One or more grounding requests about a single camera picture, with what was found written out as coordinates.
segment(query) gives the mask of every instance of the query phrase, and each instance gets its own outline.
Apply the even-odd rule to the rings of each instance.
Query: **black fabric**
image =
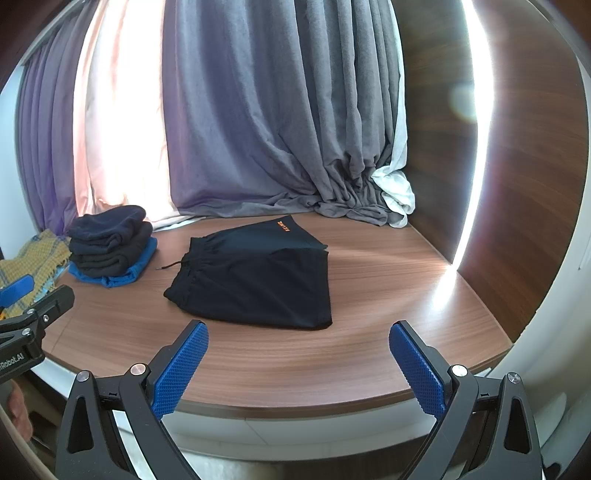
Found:
[[[122,205],[97,215],[83,215],[72,222],[70,251],[74,255],[103,255],[126,245],[146,217],[137,205]]]
[[[325,248],[291,216],[192,238],[164,296],[204,318],[326,328],[332,317]]]
[[[92,278],[119,277],[138,261],[148,245],[152,230],[150,222],[143,222],[138,233],[127,245],[103,255],[72,255],[70,261],[76,264],[78,270]]]

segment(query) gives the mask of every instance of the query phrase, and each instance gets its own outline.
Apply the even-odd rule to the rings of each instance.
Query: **black shorts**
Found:
[[[192,238],[164,296],[208,319],[326,328],[332,324],[326,248],[291,216]]]

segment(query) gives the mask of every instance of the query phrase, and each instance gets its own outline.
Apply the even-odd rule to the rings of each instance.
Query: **gray curtain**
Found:
[[[74,81],[97,0],[66,18],[27,62],[18,101],[22,184],[39,230],[61,235],[78,216],[72,140]]]
[[[388,0],[167,0],[179,212],[399,220],[371,180],[392,153],[397,62]]]

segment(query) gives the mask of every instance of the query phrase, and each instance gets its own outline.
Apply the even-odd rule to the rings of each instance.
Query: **person's hand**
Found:
[[[25,405],[25,397],[22,395],[21,387],[15,381],[12,382],[12,393],[8,397],[8,411],[12,416],[12,424],[21,437],[28,442],[33,436],[33,425],[29,420],[29,412]]]

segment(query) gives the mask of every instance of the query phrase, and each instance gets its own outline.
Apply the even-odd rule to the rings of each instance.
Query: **blue clip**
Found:
[[[35,287],[35,281],[31,275],[25,275],[14,281],[7,287],[0,288],[0,307],[8,308],[25,295],[31,293]]]
[[[443,383],[423,352],[397,323],[390,328],[389,345],[423,412],[437,420],[443,418],[447,410]]]
[[[198,323],[154,384],[152,411],[157,419],[174,412],[209,345],[204,323]]]

